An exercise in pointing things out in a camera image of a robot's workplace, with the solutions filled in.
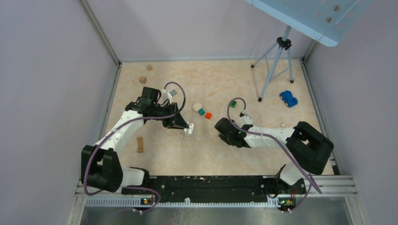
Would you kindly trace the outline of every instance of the tripod leg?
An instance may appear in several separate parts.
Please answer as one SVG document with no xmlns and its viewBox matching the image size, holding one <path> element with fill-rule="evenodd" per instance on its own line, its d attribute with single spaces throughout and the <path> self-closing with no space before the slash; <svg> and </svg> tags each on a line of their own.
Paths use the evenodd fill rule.
<svg viewBox="0 0 398 225">
<path fill-rule="evenodd" d="M 252 68 L 254 68 L 257 65 L 257 63 L 259 63 L 260 60 L 264 58 L 272 49 L 274 49 L 277 44 L 278 43 L 275 42 L 270 48 L 268 48 L 268 50 L 255 63 L 252 64 Z"/>
<path fill-rule="evenodd" d="M 293 70 L 291 68 L 291 52 L 290 49 L 287 50 L 287 55 L 288 55 L 288 59 L 289 59 L 289 71 L 290 71 L 290 83 L 293 83 Z"/>
<path fill-rule="evenodd" d="M 278 63 L 278 61 L 279 61 L 279 57 L 281 57 L 282 50 L 283 50 L 283 48 L 279 48 L 279 49 L 278 49 L 278 53 L 276 53 L 276 57 L 275 57 L 275 59 L 274 59 L 274 63 L 272 64 L 272 67 L 271 67 L 271 71 L 269 72 L 269 74 L 268 74 L 268 76 L 267 76 L 267 80 L 265 81 L 264 87 L 262 88 L 262 92 L 261 92 L 261 95 L 260 95 L 260 97 L 259 97 L 259 102 L 262 101 L 262 97 L 264 96 L 265 89 L 267 88 L 268 83 L 269 83 L 269 81 L 271 80 L 272 75 L 274 74 L 276 65 L 277 65 L 277 63 Z"/>
</svg>

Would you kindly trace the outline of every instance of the light blue panel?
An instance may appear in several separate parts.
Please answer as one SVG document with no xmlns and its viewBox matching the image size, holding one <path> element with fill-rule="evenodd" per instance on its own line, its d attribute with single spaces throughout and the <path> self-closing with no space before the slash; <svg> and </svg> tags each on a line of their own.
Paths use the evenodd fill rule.
<svg viewBox="0 0 398 225">
<path fill-rule="evenodd" d="M 245 0 L 328 47 L 336 46 L 372 0 Z"/>
</svg>

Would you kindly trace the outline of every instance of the tripod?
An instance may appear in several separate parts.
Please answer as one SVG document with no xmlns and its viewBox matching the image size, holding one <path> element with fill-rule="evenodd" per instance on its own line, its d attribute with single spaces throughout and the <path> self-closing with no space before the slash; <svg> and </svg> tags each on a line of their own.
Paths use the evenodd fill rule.
<svg viewBox="0 0 398 225">
<path fill-rule="evenodd" d="M 261 101 L 262 101 L 262 98 L 264 97 L 265 89 L 267 88 L 268 83 L 269 83 L 270 81 L 274 80 L 276 77 L 278 77 L 278 76 L 281 75 L 282 73 L 284 73 L 286 70 L 289 70 L 289 71 L 290 71 L 290 83 L 293 83 L 293 82 L 294 82 L 294 80 L 293 80 L 293 71 L 292 71 L 292 69 L 291 69 L 291 52 L 290 52 L 291 41 L 290 41 L 289 39 L 287 39 L 287 37 L 288 37 L 288 35 L 289 35 L 289 33 L 290 33 L 290 29 L 291 29 L 291 26 L 288 25 L 288 26 L 286 27 L 285 34 L 283 35 L 283 37 L 278 37 L 278 39 L 276 39 L 276 43 L 273 44 L 273 45 L 272 45 L 272 46 L 271 46 L 271 47 L 270 47 L 270 48 L 269 48 L 269 49 L 268 49 L 268 50 L 267 50 L 255 63 L 252 64 L 252 68 L 254 68 L 254 67 L 257 65 L 257 63 L 259 63 L 260 60 L 261 60 L 262 58 L 264 58 L 264 57 L 265 57 L 265 59 L 266 59 L 266 61 L 267 61 L 268 75 L 267 75 L 267 80 L 265 81 L 264 87 L 262 88 L 262 92 L 261 92 L 261 95 L 260 95 L 260 97 L 259 97 L 259 102 L 261 102 Z M 267 54 L 268 54 L 272 49 L 274 49 L 275 46 L 277 46 L 277 45 L 279 45 L 278 52 L 276 53 L 275 60 L 274 60 L 274 63 L 272 64 L 271 71 L 270 71 L 270 70 L 269 70 L 269 65 L 268 65 Z M 287 67 L 286 69 L 284 69 L 282 72 L 278 73 L 276 76 L 272 77 L 272 75 L 274 74 L 276 65 L 277 65 L 277 63 L 278 63 L 278 61 L 279 61 L 279 58 L 281 57 L 281 54 L 282 54 L 282 50 L 283 50 L 283 49 L 287 50 L 288 59 L 289 59 L 289 67 Z"/>
</svg>

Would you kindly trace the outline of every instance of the blue toy car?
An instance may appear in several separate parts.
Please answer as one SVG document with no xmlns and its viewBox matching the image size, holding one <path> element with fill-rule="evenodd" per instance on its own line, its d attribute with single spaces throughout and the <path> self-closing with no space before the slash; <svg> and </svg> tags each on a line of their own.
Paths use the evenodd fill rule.
<svg viewBox="0 0 398 225">
<path fill-rule="evenodd" d="M 285 105 L 289 108 L 297 105 L 297 98 L 293 97 L 289 90 L 280 93 L 279 97 L 281 97 L 281 99 L 285 102 Z"/>
</svg>

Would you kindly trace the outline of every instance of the beige floor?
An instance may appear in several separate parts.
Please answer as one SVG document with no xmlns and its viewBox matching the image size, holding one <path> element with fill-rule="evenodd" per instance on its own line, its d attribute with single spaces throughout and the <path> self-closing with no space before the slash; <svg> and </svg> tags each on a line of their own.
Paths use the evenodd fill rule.
<svg viewBox="0 0 398 225">
<path fill-rule="evenodd" d="M 262 61 L 251 69 L 252 63 L 252 60 L 151 62 L 152 71 L 146 69 L 146 62 L 124 63 L 107 131 L 120 118 L 125 106 L 141 95 L 142 87 L 161 90 L 168 81 L 178 82 L 184 88 L 187 100 L 181 114 L 194 123 L 195 129 L 188 135 L 181 130 L 167 130 L 160 121 L 148 121 L 119 156 L 122 165 L 145 168 L 151 175 L 276 174 L 289 162 L 281 149 L 239 149 L 218 138 L 214 125 L 227 116 L 228 102 L 234 97 L 244 98 L 248 104 L 246 112 L 259 127 L 279 128 L 282 121 L 285 127 L 293 127 L 303 120 L 319 130 L 319 124 L 298 60 L 293 61 L 294 84 L 290 84 L 289 72 L 285 72 L 270 83 L 261 103 L 257 99 L 267 76 L 266 64 Z M 287 66 L 288 61 L 281 60 L 276 72 Z M 140 76 L 147 77 L 145 85 L 139 83 Z M 174 85 L 168 87 L 173 88 L 178 92 L 173 101 L 181 106 L 182 93 Z M 292 108 L 284 105 L 278 94 L 285 90 L 292 91 L 298 105 Z M 204 110 L 212 113 L 211 120 L 191 109 L 195 102 L 202 103 Z M 238 102 L 231 109 L 233 119 L 238 118 L 242 107 L 243 103 Z M 144 153 L 136 152 L 137 136 L 144 138 Z M 333 174 L 330 164 L 324 174 Z"/>
</svg>

